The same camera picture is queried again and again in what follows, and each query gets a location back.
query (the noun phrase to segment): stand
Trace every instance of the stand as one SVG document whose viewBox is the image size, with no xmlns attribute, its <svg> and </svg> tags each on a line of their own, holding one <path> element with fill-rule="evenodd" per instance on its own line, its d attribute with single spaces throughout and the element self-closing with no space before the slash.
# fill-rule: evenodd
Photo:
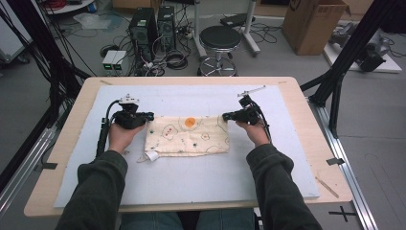
<svg viewBox="0 0 406 230">
<path fill-rule="evenodd" d="M 248 12 L 247 12 L 247 20 L 245 21 L 245 29 L 244 29 L 244 32 L 242 33 L 244 35 L 245 39 L 247 40 L 248 44 L 250 45 L 251 49 L 253 50 L 254 57 L 256 57 L 257 54 L 260 53 L 260 49 L 259 49 L 257 43 L 254 41 L 254 39 L 250 35 L 251 22 L 252 22 L 252 18 L 254 15 L 254 10 L 255 10 L 256 4 L 257 4 L 257 0 L 250 0 Z M 200 39 L 199 39 L 199 32 L 200 32 L 199 5 L 200 5 L 200 0 L 194 0 L 194 31 L 192 31 L 192 35 L 193 35 L 194 44 L 196 44 L 197 51 L 199 52 L 200 59 L 206 59 L 207 58 L 206 50 L 200 44 Z"/>
<path fill-rule="evenodd" d="M 337 119 L 340 104 L 341 87 L 344 76 L 352 64 L 368 44 L 373 34 L 385 19 L 393 12 L 399 0 L 375 0 L 358 24 L 350 40 L 332 64 L 330 69 L 317 79 L 301 85 L 302 91 L 320 84 L 316 93 L 309 97 L 309 101 L 319 107 L 326 105 L 326 100 L 332 93 L 332 102 L 328 127 L 334 138 L 337 135 Z"/>
</svg>

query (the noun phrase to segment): desktop computer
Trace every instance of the desktop computer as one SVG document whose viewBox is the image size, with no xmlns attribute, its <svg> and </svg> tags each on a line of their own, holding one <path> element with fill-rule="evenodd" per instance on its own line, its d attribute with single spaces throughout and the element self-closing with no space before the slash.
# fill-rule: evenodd
<svg viewBox="0 0 406 230">
<path fill-rule="evenodd" d="M 176 49 L 175 10 L 173 6 L 161 6 L 158 11 L 158 33 L 161 51 Z"/>
<path fill-rule="evenodd" d="M 158 48 L 158 31 L 153 8 L 138 8 L 128 26 L 135 51 L 141 51 L 146 61 L 153 61 Z"/>
</svg>

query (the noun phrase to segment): wooden table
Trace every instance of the wooden table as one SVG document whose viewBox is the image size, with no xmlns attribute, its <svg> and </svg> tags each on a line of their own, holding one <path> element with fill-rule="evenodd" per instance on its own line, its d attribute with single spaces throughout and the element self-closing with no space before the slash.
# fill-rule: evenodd
<svg viewBox="0 0 406 230">
<path fill-rule="evenodd" d="M 277 85 L 296 128 L 321 196 L 306 203 L 348 202 L 352 200 L 350 188 L 337 165 L 326 160 L 333 158 L 327 141 L 311 112 L 295 79 L 289 77 L 164 77 L 164 78 L 92 78 L 88 79 L 59 134 L 48 162 L 57 163 L 55 170 L 44 170 L 27 202 L 24 213 L 28 217 L 58 216 L 61 209 L 54 208 L 64 169 L 75 147 L 86 117 L 102 85 L 222 85 L 258 84 Z M 146 212 L 167 210 L 195 210 L 213 208 L 254 207 L 253 202 L 217 202 L 176 205 L 125 206 L 120 212 Z"/>
</svg>

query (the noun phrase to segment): hand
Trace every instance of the hand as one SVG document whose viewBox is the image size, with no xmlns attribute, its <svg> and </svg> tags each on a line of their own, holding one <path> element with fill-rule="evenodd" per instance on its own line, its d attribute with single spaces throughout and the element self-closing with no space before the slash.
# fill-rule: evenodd
<svg viewBox="0 0 406 230">
<path fill-rule="evenodd" d="M 131 144 L 135 134 L 140 132 L 146 125 L 134 129 L 125 129 L 117 124 L 112 124 L 108 132 L 109 150 L 123 153 L 125 148 Z"/>
<path fill-rule="evenodd" d="M 236 121 L 236 124 L 247 131 L 248 137 L 254 142 L 255 147 L 271 143 L 271 140 L 266 135 L 262 121 L 258 121 L 254 126 L 239 121 Z"/>
</svg>

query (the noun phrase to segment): beige fabric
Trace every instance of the beige fabric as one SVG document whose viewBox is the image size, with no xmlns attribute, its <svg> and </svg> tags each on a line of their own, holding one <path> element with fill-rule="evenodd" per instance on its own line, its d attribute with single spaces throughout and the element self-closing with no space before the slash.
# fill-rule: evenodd
<svg viewBox="0 0 406 230">
<path fill-rule="evenodd" d="M 146 153 L 197 156 L 229 151 L 227 123 L 218 117 L 155 117 L 147 123 Z"/>
</svg>

